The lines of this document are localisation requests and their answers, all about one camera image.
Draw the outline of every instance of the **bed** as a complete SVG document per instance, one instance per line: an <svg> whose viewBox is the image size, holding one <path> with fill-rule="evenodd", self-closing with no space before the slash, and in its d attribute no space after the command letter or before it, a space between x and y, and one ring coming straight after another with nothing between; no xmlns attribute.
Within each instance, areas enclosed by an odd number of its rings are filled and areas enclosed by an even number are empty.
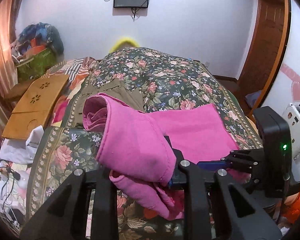
<svg viewBox="0 0 300 240"><path fill-rule="evenodd" d="M94 157L102 133L86 132L75 127L74 122L78 98L87 85L100 87L118 78L129 90L140 89L146 112L192 109L213 103L240 149L262 147L235 97L200 62L148 48L125 48L100 61L86 57L61 62L44 77L58 74L69 74L70 79L51 114L51 126L45 129L31 167L26 191L26 221L72 171L77 168L91 171L97 167ZM120 240L182 239L182 220L165 220L122 191L117 194L117 208Z"/></svg>

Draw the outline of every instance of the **pink towel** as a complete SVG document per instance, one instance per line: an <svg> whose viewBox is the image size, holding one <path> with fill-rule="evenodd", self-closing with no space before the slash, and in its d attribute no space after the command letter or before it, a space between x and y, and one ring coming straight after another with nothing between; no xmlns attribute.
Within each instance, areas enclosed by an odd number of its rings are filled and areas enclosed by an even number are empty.
<svg viewBox="0 0 300 240"><path fill-rule="evenodd" d="M212 104L145 114L99 93L84 104L83 126L104 133L96 160L112 169L116 187L168 220L183 217L184 201L182 191L165 188L176 157L163 136L193 163L238 149Z"/></svg>

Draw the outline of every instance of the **pink heart decal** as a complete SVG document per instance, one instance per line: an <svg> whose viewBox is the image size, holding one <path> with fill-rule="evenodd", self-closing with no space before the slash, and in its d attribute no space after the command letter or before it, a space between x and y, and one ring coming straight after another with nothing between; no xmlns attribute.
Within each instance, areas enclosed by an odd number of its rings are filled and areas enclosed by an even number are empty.
<svg viewBox="0 0 300 240"><path fill-rule="evenodd" d="M292 82L291 85L292 98L294 102L300 102L300 83Z"/></svg>

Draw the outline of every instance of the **green bag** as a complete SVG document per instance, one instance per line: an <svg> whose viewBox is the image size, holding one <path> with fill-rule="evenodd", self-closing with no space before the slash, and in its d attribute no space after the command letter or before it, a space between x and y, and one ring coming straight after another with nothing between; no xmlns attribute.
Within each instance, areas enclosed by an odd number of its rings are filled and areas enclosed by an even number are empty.
<svg viewBox="0 0 300 240"><path fill-rule="evenodd" d="M50 48L46 48L32 58L17 65L18 81L37 79L57 63L56 56Z"/></svg>

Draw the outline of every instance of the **wooden door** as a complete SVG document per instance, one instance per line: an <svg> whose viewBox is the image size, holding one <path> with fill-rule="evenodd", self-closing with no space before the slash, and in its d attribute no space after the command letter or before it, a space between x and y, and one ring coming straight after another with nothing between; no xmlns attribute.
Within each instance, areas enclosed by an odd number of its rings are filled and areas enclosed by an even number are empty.
<svg viewBox="0 0 300 240"><path fill-rule="evenodd" d="M244 95L262 90L282 39L284 0L259 0L256 26L238 85Z"/></svg>

